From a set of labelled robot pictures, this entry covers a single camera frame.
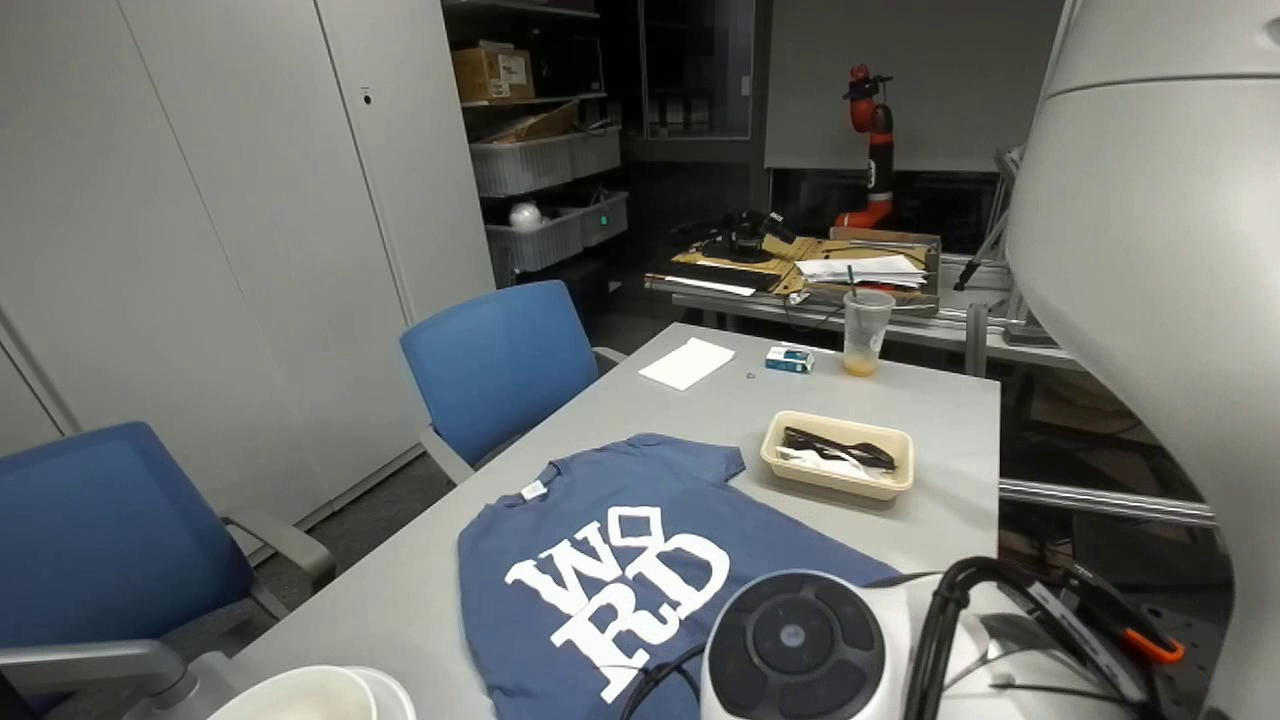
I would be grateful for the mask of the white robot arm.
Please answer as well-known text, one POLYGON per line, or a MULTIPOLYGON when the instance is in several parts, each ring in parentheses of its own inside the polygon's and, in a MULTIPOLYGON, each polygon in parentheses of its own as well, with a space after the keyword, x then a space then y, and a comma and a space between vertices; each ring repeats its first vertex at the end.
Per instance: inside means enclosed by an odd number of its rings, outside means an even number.
POLYGON ((1214 518, 1207 708, 1280 720, 1280 0, 1064 0, 1005 253, 1214 518))

